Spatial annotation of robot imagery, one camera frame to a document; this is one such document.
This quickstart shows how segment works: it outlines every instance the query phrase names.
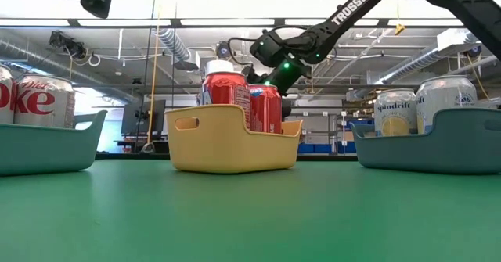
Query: spindrift can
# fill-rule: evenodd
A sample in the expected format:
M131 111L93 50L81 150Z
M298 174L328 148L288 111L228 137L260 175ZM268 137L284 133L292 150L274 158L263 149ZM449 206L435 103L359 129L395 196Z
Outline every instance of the spindrift can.
M0 66L0 124L12 124L16 105L16 83L7 66Z
M439 110L475 106L477 90L465 76L445 75L423 81L416 97L417 129L423 134L431 131Z
M17 85L14 124L73 127L75 92L62 78L27 74Z
M282 96L276 86L252 84L250 88L250 129L282 134Z
M412 89L381 92L374 103L376 136L403 136L417 133L416 95Z
M202 85L201 104L241 106L247 128L251 129L251 93L243 74L229 71L207 74Z

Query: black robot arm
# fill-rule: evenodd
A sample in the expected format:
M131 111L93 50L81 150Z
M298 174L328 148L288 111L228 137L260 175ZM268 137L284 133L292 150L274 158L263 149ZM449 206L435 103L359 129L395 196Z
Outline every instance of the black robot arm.
M308 67L322 62L337 40L381 0L348 0L325 22L308 28L295 38L282 39L275 31L265 32L250 47L262 64L274 67L262 82L277 86L282 95ZM428 0L451 11L498 58L501 58L501 8L493 0Z

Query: green table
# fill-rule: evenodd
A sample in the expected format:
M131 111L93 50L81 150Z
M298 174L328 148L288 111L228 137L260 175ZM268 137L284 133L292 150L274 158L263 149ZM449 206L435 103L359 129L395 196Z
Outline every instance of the green table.
M501 177L168 161L0 178L0 261L500 261Z

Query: ventilation duct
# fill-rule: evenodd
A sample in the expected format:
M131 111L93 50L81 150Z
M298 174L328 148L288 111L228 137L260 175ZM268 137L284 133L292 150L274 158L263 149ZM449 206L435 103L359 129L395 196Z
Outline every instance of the ventilation duct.
M172 54L174 67L178 70L199 70L200 57L193 50L188 50L182 43L181 38L175 33L174 29L164 28L152 31L158 39L164 43L165 48Z
M469 30L448 29L437 36L435 44L381 74L380 79L375 81L374 84L391 84L447 56L471 50L480 44L478 39ZM363 99L369 93L369 89L360 89L353 92L350 96L355 99Z
M43 70L58 77L67 76L72 71L74 76L81 78L85 81L85 83L104 84L101 80L91 77L81 71L81 68L78 66L75 66L71 70L68 66L52 60L50 58L50 53L35 48L33 45L29 45L29 50L27 47L28 43L24 42L24 45L22 45L19 41L14 41L13 37L5 36L5 32L3 32L0 37L1 57L12 60L26 60L25 63L30 66L36 67L39 70ZM109 92L113 92L113 96L116 96L117 99L123 102L134 102L136 100L136 97L121 90L110 89Z

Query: diet coke can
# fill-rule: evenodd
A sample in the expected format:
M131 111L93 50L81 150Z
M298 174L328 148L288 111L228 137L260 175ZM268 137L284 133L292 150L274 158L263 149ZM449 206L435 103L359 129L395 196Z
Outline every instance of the diet coke can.
M251 93L243 74L229 71L208 74L202 85L201 104L241 106L247 128L251 129Z
M282 134L282 96L276 86L252 84L250 88L250 129Z
M16 82L7 66L0 66L0 124L12 124L16 106Z
M17 84L14 124L73 127L75 92L59 77L27 74Z

